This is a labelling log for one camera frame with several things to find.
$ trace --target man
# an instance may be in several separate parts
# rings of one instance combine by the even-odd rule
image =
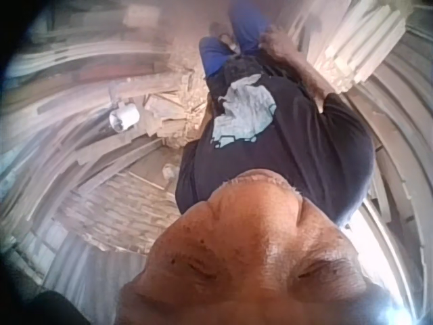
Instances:
[[[389,294],[336,226],[367,191],[368,132],[280,34],[265,48],[292,69],[261,56],[258,12],[238,3],[231,19],[242,56],[200,43],[213,111],[185,149],[183,215],[123,288],[116,323],[387,324]]]
[[[346,225],[373,172],[369,132],[253,7],[239,1],[230,18],[241,56],[216,37],[200,42],[212,117],[184,149],[176,191],[181,213],[225,181],[260,168],[282,175],[335,224]]]

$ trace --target wooden plank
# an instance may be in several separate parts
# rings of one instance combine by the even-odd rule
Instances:
[[[394,163],[385,149],[381,149],[376,153],[376,159],[380,173],[384,176],[386,183],[388,183],[401,219],[407,220],[407,218],[413,216],[413,208],[410,199],[407,197],[408,193],[405,192],[403,187],[403,180],[400,178]]]
[[[423,78],[423,76],[409,65],[406,60],[401,59],[400,57],[390,53],[384,62],[391,69],[396,71],[400,78],[405,80],[406,84],[413,89],[413,91],[418,94],[418,96],[424,102],[424,105],[430,110],[430,113],[433,114],[433,81],[432,76],[429,79]],[[433,64],[430,63],[430,68],[428,71],[433,71]]]
[[[311,37],[307,61],[313,66],[325,46],[334,37],[349,5],[350,0],[334,0],[332,5],[329,5],[329,1],[322,0],[315,3],[310,11],[309,24],[314,27],[310,27]]]
[[[182,106],[155,95],[149,96],[144,109],[151,112],[156,118],[161,118],[163,121],[180,120],[187,117]]]
[[[170,137],[176,133],[180,133],[186,126],[186,120],[173,120],[162,122],[161,128],[156,132],[158,137]]]
[[[364,24],[360,24],[358,31],[338,52],[338,57],[347,64],[360,47],[368,43],[369,38],[376,32],[386,17],[389,16],[390,12],[391,8],[389,5],[377,8]]]
[[[95,56],[119,54],[168,54],[165,46],[132,41],[100,41],[61,47],[41,53],[16,56],[7,69],[8,77],[22,77],[58,64]]]
[[[127,156],[131,154],[132,152],[135,152],[139,150],[140,148],[144,147],[145,145],[153,142],[156,140],[155,137],[138,137],[137,139],[134,139],[130,144],[123,146],[119,149],[113,150],[107,154],[104,154],[90,169],[89,172],[87,172],[83,178],[82,182],[87,181],[90,179],[93,175],[98,174],[101,170],[106,168],[107,166],[110,166],[112,163],[116,162],[118,159],[122,158],[123,156]]]
[[[141,147],[139,150],[136,150],[126,156],[123,156],[122,158],[118,159],[115,163],[105,168],[101,173],[98,173],[95,177],[89,179],[83,185],[79,186],[77,192],[82,196],[88,194],[96,187],[100,186],[102,183],[109,180],[119,171],[127,168],[129,165],[133,164],[141,157],[158,149],[161,145],[162,145],[162,140],[157,139]]]
[[[426,171],[428,180],[433,184],[433,151],[431,151],[422,133],[419,132],[417,125],[405,114],[398,102],[395,102],[381,89],[380,83],[368,80],[365,86],[359,89],[370,93],[375,98],[376,106],[380,111],[384,112],[395,123],[396,128],[400,129],[401,133],[405,135]]]
[[[110,28],[113,26],[122,27],[124,15],[124,10],[106,10],[100,12],[94,11],[72,14],[69,19],[69,25],[72,28],[88,28],[98,26],[107,26]]]
[[[356,83],[366,81],[379,64],[385,60],[386,56],[391,52],[392,48],[404,33],[405,21],[401,19],[392,27],[387,37],[369,54],[369,57],[358,66],[354,81]]]
[[[392,36],[389,32],[396,26],[396,23],[403,20],[401,14],[398,10],[392,12],[386,20],[380,24],[379,28],[374,32],[373,36],[367,39],[367,42],[361,46],[358,51],[355,52],[354,56],[350,59],[348,65],[355,71],[358,66],[364,62],[373,50],[378,46],[378,44],[383,43],[384,39],[388,39]],[[395,45],[400,37],[394,40],[393,45]]]
[[[412,151],[405,138],[385,114],[375,112],[372,108],[375,105],[374,100],[366,100],[364,94],[353,88],[350,90],[349,98],[353,107],[363,115],[383,143],[411,197],[423,255],[424,290],[420,314],[424,315],[432,305],[433,297],[433,193],[416,157],[417,152]]]
[[[368,12],[369,8],[375,5],[374,0],[365,0],[358,2],[346,14],[337,33],[334,35],[332,42],[326,49],[327,58],[332,58],[338,53],[344,44],[352,37],[356,31],[362,17]]]
[[[169,186],[170,180],[164,178],[163,168],[166,164],[178,165],[180,153],[172,148],[161,147],[151,154],[137,161],[129,168],[129,171],[157,188],[165,189]]]
[[[373,168],[373,187],[375,195],[379,202],[380,215],[382,220],[386,223],[391,222],[391,210],[388,202],[388,197],[386,196],[384,182],[382,180],[382,174],[378,166],[378,162],[374,160]]]
[[[406,115],[415,123],[415,128],[422,134],[433,152],[433,118],[408,84],[385,64],[381,64],[374,72],[374,76],[387,88],[400,104]]]
[[[61,96],[54,95],[53,98],[5,115],[1,120],[1,132],[4,135],[1,141],[15,145],[37,131],[74,114],[90,109],[108,108],[112,105],[112,96],[119,100],[128,100],[149,93],[176,91],[181,83],[182,74],[165,72],[74,87]]]
[[[160,19],[160,8],[138,3],[127,7],[123,24],[131,28],[157,27]]]

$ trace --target hand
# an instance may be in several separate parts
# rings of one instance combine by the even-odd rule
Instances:
[[[271,27],[260,38],[260,46],[275,60],[297,60],[299,52],[288,34],[281,29]]]

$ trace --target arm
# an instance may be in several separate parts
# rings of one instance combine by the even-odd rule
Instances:
[[[289,36],[272,29],[263,35],[261,45],[275,61],[289,64],[296,70],[321,111],[325,98],[335,92],[334,88],[298,52]]]

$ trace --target leg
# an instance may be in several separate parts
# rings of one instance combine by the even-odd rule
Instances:
[[[248,0],[235,0],[229,17],[242,54],[256,54],[260,35],[269,27],[266,18]]]
[[[216,37],[204,37],[199,48],[206,78],[218,72],[233,55],[229,47]]]

